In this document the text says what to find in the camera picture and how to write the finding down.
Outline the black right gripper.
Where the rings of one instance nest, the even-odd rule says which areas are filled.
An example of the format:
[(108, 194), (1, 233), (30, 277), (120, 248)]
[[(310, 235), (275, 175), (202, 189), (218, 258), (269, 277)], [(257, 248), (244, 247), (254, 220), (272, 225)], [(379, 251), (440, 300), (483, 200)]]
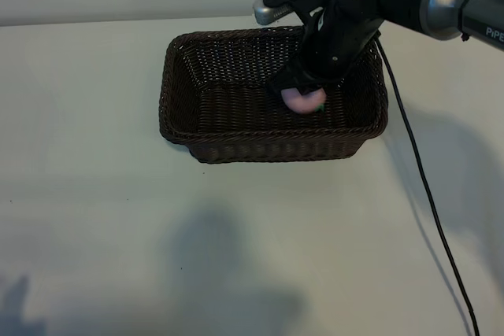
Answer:
[(294, 2), (294, 11), (306, 26), (294, 74), (271, 76), (269, 92), (280, 96), (294, 88), (301, 95), (333, 93), (381, 25), (379, 6), (376, 0), (303, 0)]

